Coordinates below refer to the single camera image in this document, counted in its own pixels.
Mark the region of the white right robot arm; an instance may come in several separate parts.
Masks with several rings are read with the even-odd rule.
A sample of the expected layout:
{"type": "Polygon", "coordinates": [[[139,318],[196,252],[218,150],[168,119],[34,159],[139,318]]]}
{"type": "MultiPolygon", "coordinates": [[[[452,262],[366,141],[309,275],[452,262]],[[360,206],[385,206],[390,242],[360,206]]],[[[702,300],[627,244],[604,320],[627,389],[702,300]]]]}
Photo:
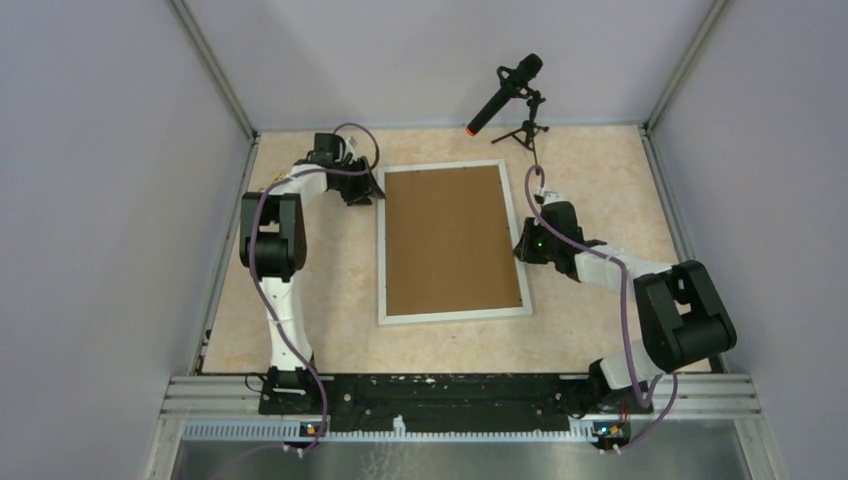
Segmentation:
{"type": "Polygon", "coordinates": [[[737,332],[702,263],[650,261],[604,242],[588,240],[574,206],[562,199],[538,200],[524,221],[514,256],[527,264],[551,264],[570,279],[603,287],[626,308],[633,303],[641,336],[622,331],[622,352],[594,362],[586,385],[589,404],[612,412],[627,388],[733,349],[737,332]]]}

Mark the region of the black shotgun microphone orange tip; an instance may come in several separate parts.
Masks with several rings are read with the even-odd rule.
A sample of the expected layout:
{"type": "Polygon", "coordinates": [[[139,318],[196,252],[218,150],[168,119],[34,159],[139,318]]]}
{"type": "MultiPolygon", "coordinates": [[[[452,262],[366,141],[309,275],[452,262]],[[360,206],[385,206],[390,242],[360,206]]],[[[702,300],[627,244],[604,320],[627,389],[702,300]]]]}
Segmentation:
{"type": "Polygon", "coordinates": [[[529,83],[536,78],[543,67],[542,59],[535,53],[528,54],[515,68],[500,66],[496,70],[499,88],[480,111],[466,125],[469,136],[476,136],[511,100],[523,99],[535,105],[544,99],[538,90],[529,83]]]}

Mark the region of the black mini tripod stand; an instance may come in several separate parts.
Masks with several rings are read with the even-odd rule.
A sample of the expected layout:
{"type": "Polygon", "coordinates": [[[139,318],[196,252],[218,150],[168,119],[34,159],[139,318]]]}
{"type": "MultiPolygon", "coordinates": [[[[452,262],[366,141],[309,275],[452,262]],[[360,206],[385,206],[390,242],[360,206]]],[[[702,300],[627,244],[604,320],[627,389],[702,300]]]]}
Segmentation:
{"type": "Polygon", "coordinates": [[[504,140],[512,139],[532,154],[533,164],[538,166],[539,160],[536,147],[536,137],[540,133],[547,133],[550,131],[550,126],[539,125],[537,123],[539,107],[545,101],[546,99],[539,91],[533,90],[526,99],[526,105],[529,109],[528,119],[523,121],[519,128],[493,139],[491,144],[497,144],[504,140]]]}

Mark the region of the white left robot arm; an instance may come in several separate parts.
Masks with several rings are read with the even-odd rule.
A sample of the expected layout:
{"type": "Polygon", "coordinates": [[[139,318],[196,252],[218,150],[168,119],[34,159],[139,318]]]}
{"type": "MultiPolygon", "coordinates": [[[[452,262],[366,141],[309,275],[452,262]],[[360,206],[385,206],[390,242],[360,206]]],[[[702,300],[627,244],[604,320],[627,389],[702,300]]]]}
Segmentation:
{"type": "Polygon", "coordinates": [[[263,393],[281,394],[297,413],[314,410],[321,397],[300,299],[308,253],[305,207],[327,192],[338,193],[348,206],[385,196],[374,176],[378,162],[357,154],[356,146],[337,131],[317,133],[288,172],[241,198],[239,258],[265,307],[271,335],[263,393]]]}

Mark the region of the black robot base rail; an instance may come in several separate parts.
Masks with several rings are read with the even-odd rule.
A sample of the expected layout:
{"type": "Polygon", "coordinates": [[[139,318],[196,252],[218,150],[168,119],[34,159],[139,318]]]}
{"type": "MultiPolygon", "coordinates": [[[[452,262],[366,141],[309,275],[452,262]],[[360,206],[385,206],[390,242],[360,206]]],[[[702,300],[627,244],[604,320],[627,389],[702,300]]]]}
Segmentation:
{"type": "Polygon", "coordinates": [[[271,369],[262,415],[314,415],[332,433],[565,432],[592,414],[650,414],[631,388],[611,390],[600,376],[542,374],[329,374],[271,369]]]}

